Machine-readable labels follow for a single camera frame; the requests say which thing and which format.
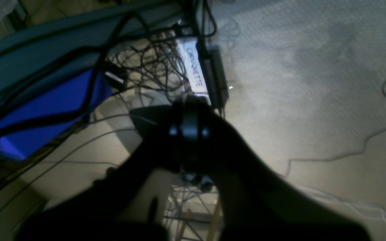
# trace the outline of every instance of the white cable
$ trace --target white cable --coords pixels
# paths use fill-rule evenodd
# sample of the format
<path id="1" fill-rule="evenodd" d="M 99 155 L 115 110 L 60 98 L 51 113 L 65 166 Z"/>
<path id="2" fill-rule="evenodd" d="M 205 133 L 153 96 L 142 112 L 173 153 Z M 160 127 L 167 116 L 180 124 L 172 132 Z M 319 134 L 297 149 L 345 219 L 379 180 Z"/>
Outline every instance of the white cable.
<path id="1" fill-rule="evenodd" d="M 354 210 L 354 212 L 356 212 L 357 214 L 361 215 L 364 218 L 367 218 L 369 220 L 374 220 L 374 221 L 382 220 L 386 223 L 386 211 L 380 205 L 349 201 L 344 198 L 336 197 L 335 195 L 329 194 L 328 192 L 322 191 L 320 189 L 317 189 L 311 186 L 296 185 L 296 187 L 300 190 L 307 190 L 310 192 L 314 192 L 315 195 L 308 194 L 308 196 L 314 200 L 317 200 L 323 203 L 329 203 L 329 204 L 345 204 L 349 206 L 352 210 Z M 370 209 L 370 210 L 378 211 L 380 213 L 380 216 L 365 214 L 364 212 L 361 212 L 359 209 Z"/>

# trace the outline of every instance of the floor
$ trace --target floor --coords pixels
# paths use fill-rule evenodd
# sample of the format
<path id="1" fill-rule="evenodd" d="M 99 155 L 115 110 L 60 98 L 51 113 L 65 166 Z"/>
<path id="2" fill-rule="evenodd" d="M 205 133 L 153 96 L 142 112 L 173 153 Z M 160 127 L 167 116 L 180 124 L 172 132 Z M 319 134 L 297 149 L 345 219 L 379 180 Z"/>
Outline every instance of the floor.
<path id="1" fill-rule="evenodd" d="M 386 132 L 365 146 L 365 138 L 386 128 L 386 98 L 381 93 L 386 78 L 386 1 L 211 4 L 219 26 L 211 42 L 220 45 L 233 86 L 228 122 L 266 165 L 288 173 L 289 183 L 306 193 L 317 194 L 313 187 L 335 195 L 338 199 L 322 199 L 323 204 L 363 223 L 374 241 L 386 240 L 382 211 L 370 206 L 386 211 Z M 122 125 L 117 128 L 131 125 L 120 121 L 91 127 L 72 136 L 47 160 L 60 159 L 79 141 L 113 130 L 115 123 Z M 356 151 L 360 154 L 327 161 Z M 129 151 L 111 134 L 69 160 L 121 163 L 127 156 Z M 298 159 L 303 161 L 289 162 Z M 36 173 L 49 165 L 37 167 Z M 66 163 L 35 187 L 56 204 L 102 177 L 108 166 Z M 31 172 L 23 178 L 33 177 Z M 368 203 L 369 208 L 363 205 L 356 212 L 347 201 L 356 201 L 354 207 Z"/>

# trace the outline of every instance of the black device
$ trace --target black device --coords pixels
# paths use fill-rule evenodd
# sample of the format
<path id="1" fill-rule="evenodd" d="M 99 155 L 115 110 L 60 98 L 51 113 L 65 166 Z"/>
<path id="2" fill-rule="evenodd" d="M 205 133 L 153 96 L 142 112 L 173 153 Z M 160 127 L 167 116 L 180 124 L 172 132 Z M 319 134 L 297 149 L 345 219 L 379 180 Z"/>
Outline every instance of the black device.
<path id="1" fill-rule="evenodd" d="M 221 240 L 366 241 L 363 227 L 274 174 L 206 101 L 184 96 L 132 156 L 76 197 L 25 221 L 17 240 L 167 240 L 160 226 L 173 175 L 209 175 L 219 189 Z"/>

